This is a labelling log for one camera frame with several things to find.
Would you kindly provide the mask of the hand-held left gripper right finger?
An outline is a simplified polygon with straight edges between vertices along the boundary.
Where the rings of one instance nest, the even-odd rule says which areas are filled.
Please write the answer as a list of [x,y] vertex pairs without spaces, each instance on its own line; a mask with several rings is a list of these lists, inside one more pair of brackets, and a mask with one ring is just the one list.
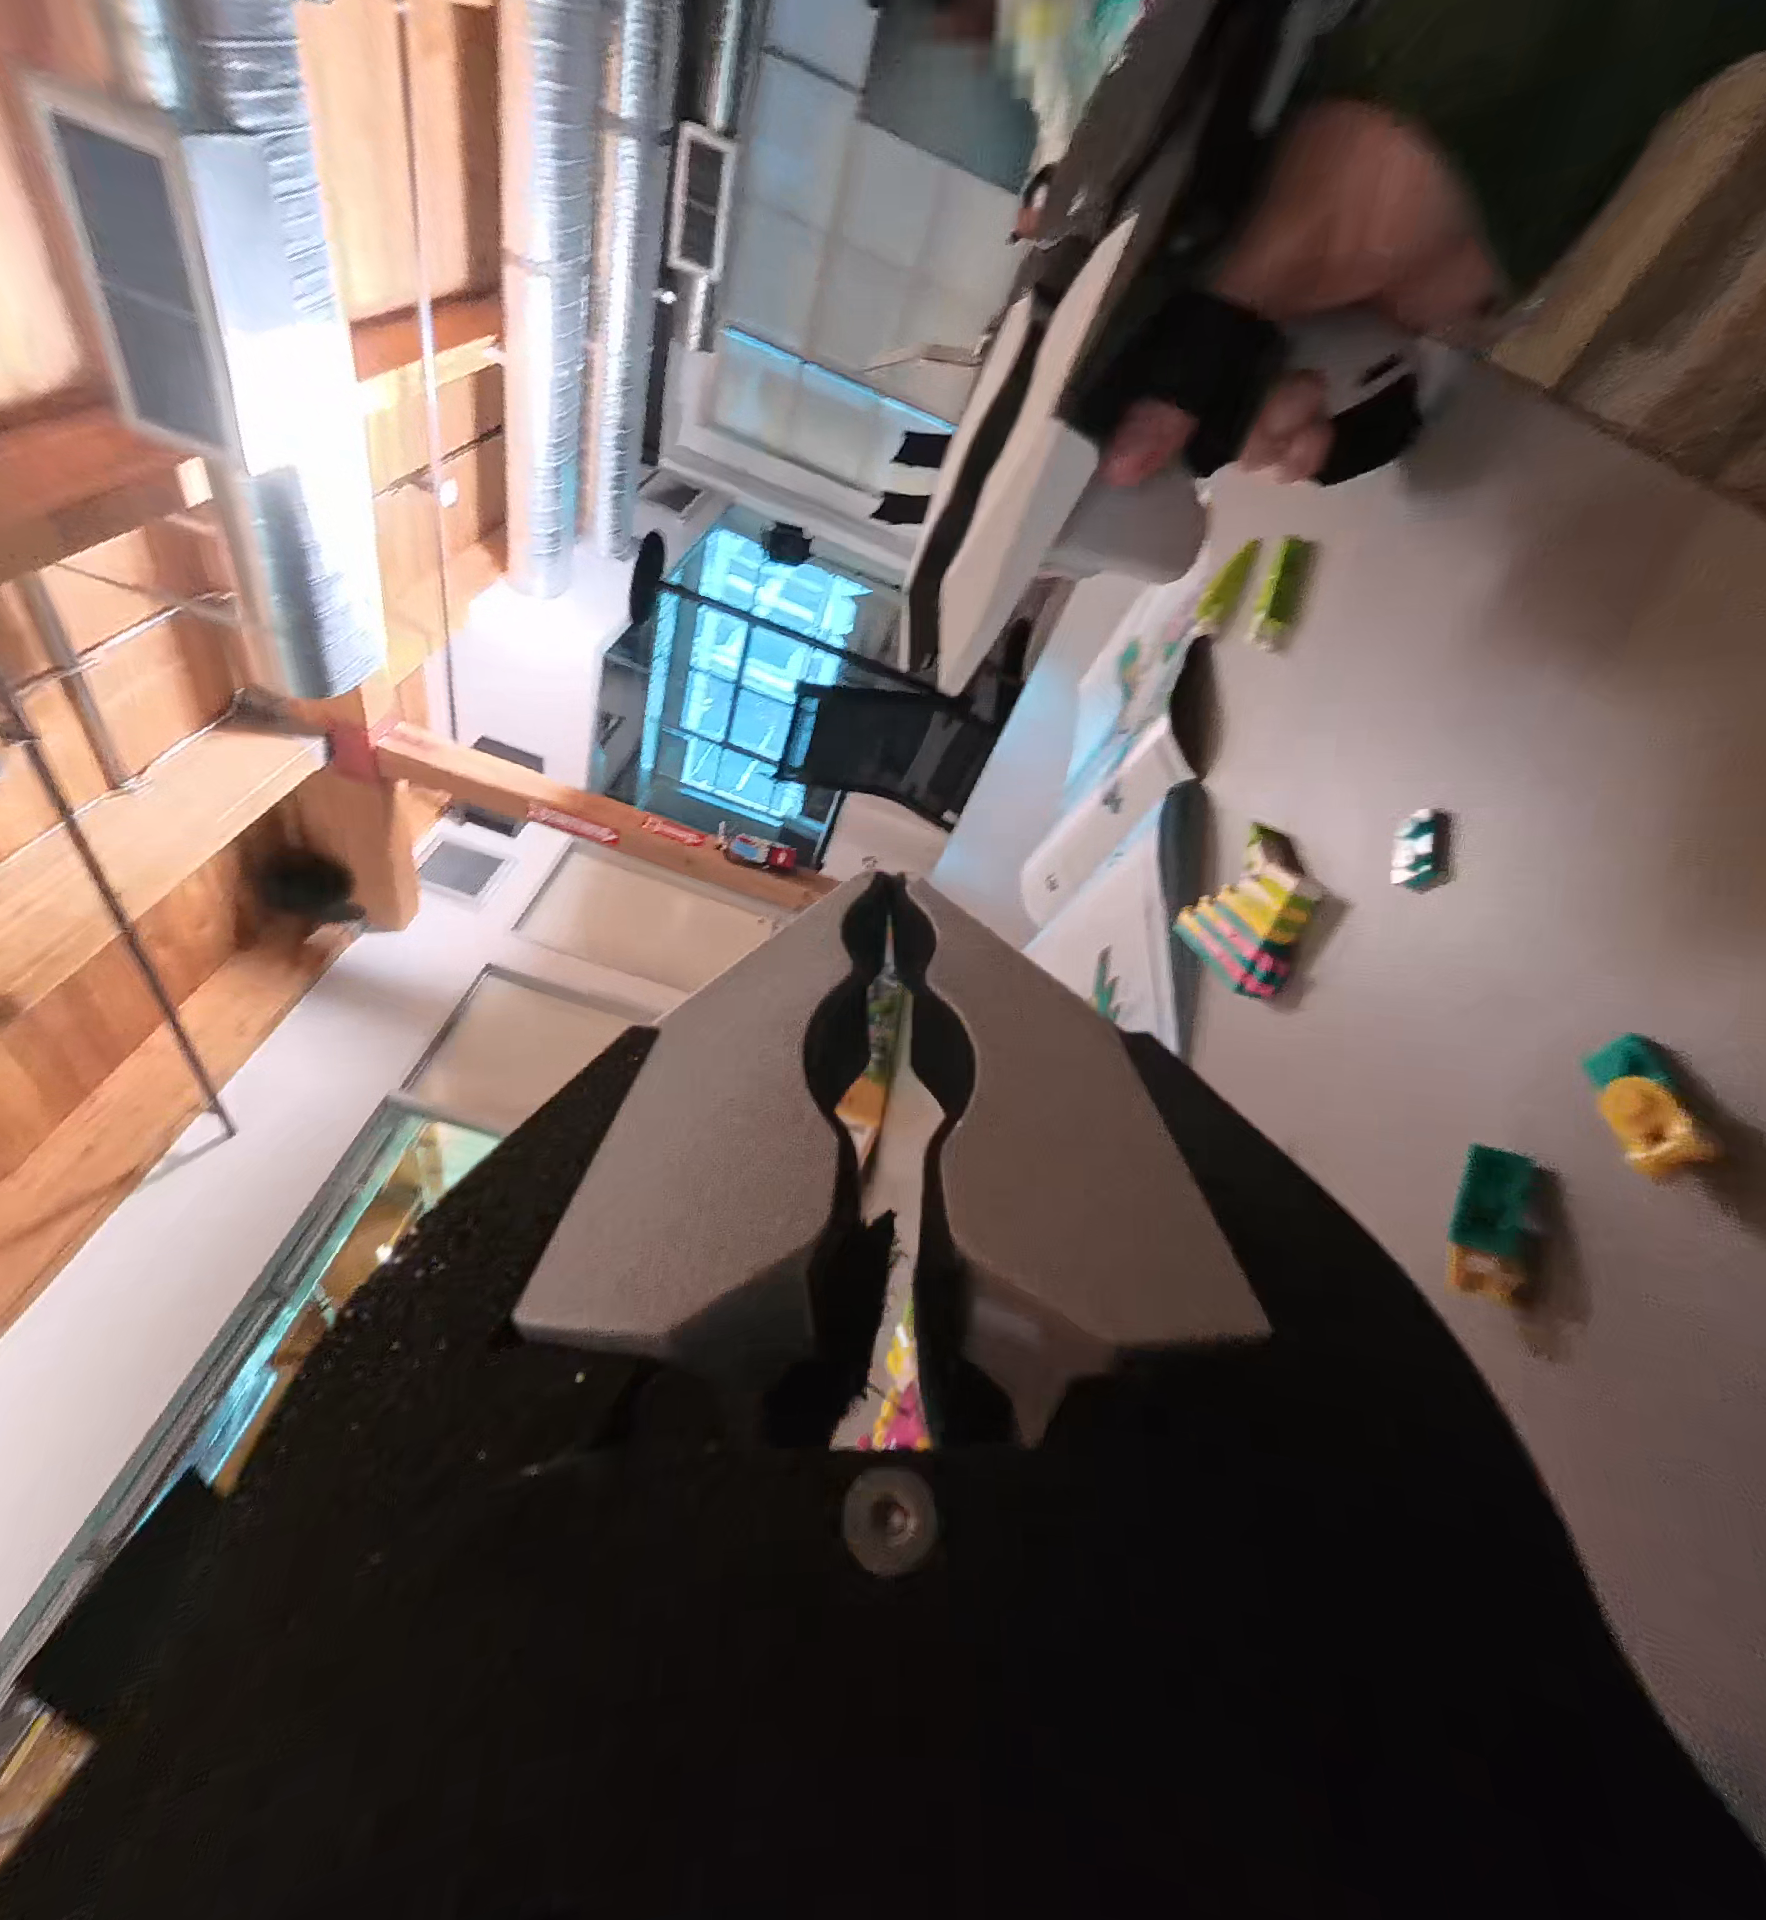
[[1080,1381],[1268,1340],[1128,1032],[921,879],[892,883],[942,1110],[912,1280],[937,1443],[1040,1443]]

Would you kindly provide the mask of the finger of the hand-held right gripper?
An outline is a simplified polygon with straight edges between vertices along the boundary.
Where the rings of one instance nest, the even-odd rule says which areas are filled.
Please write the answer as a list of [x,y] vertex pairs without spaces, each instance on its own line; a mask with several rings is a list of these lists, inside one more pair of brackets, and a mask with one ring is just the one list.
[[962,691],[1094,480],[1094,438],[1071,424],[1015,426],[961,521],[942,535],[933,606],[937,685]]
[[[961,529],[977,485],[1015,426],[1071,424],[1060,414],[1065,393],[1088,339],[1105,326],[1111,282],[1132,274],[1128,259],[1137,224],[1140,215],[1132,213],[1111,228],[1060,295],[1038,285],[1005,314],[984,366],[980,394],[968,401],[966,419],[944,457],[906,588],[937,588],[942,535]],[[1069,578],[1084,578],[1122,563],[1128,573],[1137,576],[1142,537],[1126,529],[1123,498],[1119,487],[1097,480],[1094,473],[1040,572],[1059,570]]]

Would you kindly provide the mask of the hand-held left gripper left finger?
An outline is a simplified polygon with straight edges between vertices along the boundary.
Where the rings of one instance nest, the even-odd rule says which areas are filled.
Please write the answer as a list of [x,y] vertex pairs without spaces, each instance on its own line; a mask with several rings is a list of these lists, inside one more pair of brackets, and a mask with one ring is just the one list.
[[525,1340],[668,1363],[831,1361],[825,1265],[860,1226],[837,1108],[870,1065],[893,898],[885,877],[834,887],[660,1020],[516,1302]]

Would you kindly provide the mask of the person's right forearm green sleeve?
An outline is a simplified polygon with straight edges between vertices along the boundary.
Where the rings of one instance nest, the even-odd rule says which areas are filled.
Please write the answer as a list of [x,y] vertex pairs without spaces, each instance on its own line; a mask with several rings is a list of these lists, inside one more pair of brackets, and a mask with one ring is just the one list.
[[1421,132],[1466,189],[1500,285],[1568,252],[1652,132],[1766,55],[1766,1],[1380,1],[1323,42],[1307,93]]

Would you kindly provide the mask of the open lego instruction booklet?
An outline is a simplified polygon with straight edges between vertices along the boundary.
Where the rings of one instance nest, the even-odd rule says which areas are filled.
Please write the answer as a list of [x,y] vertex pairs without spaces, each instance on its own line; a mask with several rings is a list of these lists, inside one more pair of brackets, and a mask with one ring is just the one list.
[[1115,777],[1152,728],[1169,720],[1185,660],[1200,637],[1205,599],[1207,578],[1192,572],[1144,590],[1130,603],[1079,683],[1065,772],[1071,796]]

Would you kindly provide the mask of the white lego instruction booklet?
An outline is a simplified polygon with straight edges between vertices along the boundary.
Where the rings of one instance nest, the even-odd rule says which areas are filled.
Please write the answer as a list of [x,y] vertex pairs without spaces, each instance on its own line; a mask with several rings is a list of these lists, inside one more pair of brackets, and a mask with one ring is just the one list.
[[1205,965],[1178,936],[1208,866],[1208,803],[1169,718],[1088,756],[1026,859],[1026,954],[1101,1019],[1186,1056]]

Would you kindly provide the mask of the white door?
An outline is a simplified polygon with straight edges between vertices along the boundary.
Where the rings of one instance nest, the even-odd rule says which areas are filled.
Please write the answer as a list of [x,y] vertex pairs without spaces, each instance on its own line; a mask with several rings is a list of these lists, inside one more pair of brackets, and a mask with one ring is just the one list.
[[537,948],[690,995],[783,925],[781,910],[572,840],[515,930]]
[[687,997],[646,973],[562,960],[486,963],[392,1089],[407,1106],[504,1134],[630,1027]]

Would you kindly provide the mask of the black mesh office chair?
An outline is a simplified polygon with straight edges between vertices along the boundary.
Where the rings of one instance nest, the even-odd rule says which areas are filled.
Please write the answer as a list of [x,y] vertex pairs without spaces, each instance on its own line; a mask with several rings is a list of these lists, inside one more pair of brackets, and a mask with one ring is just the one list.
[[996,675],[954,697],[921,685],[801,685],[776,781],[898,803],[950,832],[1017,693]]

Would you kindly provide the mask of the large grid window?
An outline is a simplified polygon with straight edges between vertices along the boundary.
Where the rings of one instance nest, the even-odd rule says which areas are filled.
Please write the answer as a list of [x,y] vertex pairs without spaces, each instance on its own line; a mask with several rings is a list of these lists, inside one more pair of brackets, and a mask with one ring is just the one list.
[[884,685],[860,660],[892,654],[899,596],[826,544],[776,563],[765,535],[729,511],[605,650],[590,785],[694,830],[781,840],[814,869],[843,794],[780,772],[799,695]]

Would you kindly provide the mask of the white ceiling vent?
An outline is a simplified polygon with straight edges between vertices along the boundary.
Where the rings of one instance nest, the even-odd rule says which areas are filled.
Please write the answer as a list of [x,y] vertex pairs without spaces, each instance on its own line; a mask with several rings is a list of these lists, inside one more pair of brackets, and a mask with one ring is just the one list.
[[727,262],[736,142],[695,120],[677,128],[666,264],[684,276],[717,281]]

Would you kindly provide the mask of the black round ceiling speaker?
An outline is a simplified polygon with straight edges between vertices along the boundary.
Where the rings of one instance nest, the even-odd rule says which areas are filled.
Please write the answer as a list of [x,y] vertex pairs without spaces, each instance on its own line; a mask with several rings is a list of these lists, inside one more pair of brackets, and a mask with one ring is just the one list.
[[303,845],[278,847],[265,856],[250,875],[250,891],[262,910],[309,927],[367,923],[367,906],[354,896],[351,869]]

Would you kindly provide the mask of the long silver ceiling duct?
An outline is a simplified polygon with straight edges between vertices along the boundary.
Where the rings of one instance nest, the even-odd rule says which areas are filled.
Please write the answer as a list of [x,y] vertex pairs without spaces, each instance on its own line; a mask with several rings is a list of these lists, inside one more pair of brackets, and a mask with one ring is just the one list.
[[635,544],[679,28],[676,1],[603,5],[580,522],[608,562]]
[[497,8],[506,578],[559,599],[590,516],[588,445],[605,10]]

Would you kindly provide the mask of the wooden support post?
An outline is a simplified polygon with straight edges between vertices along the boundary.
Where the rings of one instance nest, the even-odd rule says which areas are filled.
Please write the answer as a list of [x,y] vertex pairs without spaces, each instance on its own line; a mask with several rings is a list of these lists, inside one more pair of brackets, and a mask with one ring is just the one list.
[[424,787],[465,805],[553,828],[572,840],[783,913],[801,910],[838,887],[816,872],[745,866],[729,856],[714,834],[569,787],[402,720],[367,730],[356,754],[368,762],[374,781]]

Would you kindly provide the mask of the glass wall panel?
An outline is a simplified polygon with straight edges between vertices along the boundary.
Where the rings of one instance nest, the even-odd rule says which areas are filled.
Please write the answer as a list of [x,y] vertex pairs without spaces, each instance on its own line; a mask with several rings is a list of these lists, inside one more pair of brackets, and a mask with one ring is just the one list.
[[272,1258],[195,1361],[123,1473],[0,1640],[0,1722],[29,1694],[20,1674],[127,1544],[197,1481],[208,1501],[236,1490],[298,1374],[352,1297],[409,1233],[488,1158],[501,1126],[390,1093],[298,1215]]

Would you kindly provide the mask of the silver ceiling duct with diffuser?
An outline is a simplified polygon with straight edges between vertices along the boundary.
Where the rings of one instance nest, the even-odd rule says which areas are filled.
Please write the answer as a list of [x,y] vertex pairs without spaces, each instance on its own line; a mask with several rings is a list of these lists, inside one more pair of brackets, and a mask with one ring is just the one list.
[[213,306],[223,484],[271,685],[332,699],[384,667],[351,328],[325,231],[295,4],[99,5],[127,93],[177,136]]

